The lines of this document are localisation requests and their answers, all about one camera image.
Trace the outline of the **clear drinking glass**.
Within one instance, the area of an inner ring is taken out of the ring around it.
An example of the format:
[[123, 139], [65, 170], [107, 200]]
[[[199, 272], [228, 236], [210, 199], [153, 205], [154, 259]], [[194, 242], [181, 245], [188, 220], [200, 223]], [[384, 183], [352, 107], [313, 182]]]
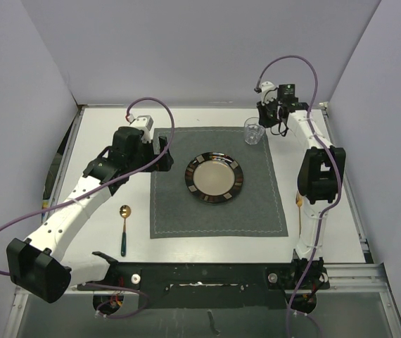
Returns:
[[243, 132], [246, 144], [256, 145], [262, 139], [265, 128], [259, 124], [258, 117], [251, 117], [244, 122]]

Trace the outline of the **dark rimmed dinner plate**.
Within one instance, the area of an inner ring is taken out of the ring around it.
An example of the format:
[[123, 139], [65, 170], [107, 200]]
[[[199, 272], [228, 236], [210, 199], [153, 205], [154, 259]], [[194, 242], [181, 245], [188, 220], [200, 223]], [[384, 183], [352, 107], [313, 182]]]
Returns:
[[207, 204], [223, 204], [235, 199], [243, 188], [239, 163], [223, 153], [197, 155], [187, 165], [184, 180], [188, 191]]

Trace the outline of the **gold spoon green handle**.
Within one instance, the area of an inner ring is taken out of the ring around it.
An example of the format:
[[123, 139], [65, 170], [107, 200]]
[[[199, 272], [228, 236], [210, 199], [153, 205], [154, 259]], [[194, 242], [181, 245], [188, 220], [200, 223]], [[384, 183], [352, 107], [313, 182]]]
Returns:
[[127, 219], [132, 214], [132, 210], [128, 205], [123, 205], [120, 207], [119, 213], [123, 219], [120, 255], [125, 257], [127, 254]]

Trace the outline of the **grey cloth placemat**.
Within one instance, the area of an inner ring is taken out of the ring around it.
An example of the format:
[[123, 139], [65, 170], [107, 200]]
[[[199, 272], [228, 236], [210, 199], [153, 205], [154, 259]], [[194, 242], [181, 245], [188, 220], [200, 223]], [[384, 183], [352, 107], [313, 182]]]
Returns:
[[[154, 134], [171, 141], [174, 163], [169, 171], [151, 175], [151, 238], [287, 236], [266, 135], [258, 144], [249, 145], [240, 127], [180, 127], [174, 132], [158, 128]], [[243, 171], [243, 187], [231, 201], [201, 201], [186, 186], [186, 167], [195, 157], [210, 152], [230, 156]]]

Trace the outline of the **gold fork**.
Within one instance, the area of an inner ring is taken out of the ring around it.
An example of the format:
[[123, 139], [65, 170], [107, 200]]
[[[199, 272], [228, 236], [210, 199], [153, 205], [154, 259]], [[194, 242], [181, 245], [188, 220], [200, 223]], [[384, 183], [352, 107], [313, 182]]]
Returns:
[[299, 234], [302, 232], [302, 207], [303, 207], [303, 197], [299, 192], [296, 192], [295, 204], [298, 208], [298, 229]]

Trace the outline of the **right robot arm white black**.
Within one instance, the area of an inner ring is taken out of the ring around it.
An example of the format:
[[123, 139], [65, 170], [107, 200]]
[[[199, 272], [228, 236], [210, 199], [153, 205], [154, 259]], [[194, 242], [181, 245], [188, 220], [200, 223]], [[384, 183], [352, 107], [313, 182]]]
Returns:
[[329, 210], [341, 198], [346, 152], [334, 146], [321, 133], [308, 105], [295, 96], [295, 85], [274, 85], [263, 82], [257, 86], [259, 124], [266, 128], [283, 126], [280, 134], [292, 133], [305, 150], [297, 177], [300, 234], [295, 246], [299, 259], [320, 259]]

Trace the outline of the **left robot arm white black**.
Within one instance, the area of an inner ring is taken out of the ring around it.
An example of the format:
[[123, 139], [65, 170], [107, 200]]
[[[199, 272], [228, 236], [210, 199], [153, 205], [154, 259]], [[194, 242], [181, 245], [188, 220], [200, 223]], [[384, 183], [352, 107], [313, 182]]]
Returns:
[[26, 239], [13, 239], [6, 248], [11, 281], [48, 303], [57, 301], [68, 287], [95, 282], [113, 288], [119, 272], [116, 260], [94, 251], [65, 259], [69, 245], [94, 212], [135, 173], [168, 171], [174, 163], [172, 137], [159, 137], [155, 154], [145, 127], [120, 127], [107, 146], [82, 173], [68, 198]]

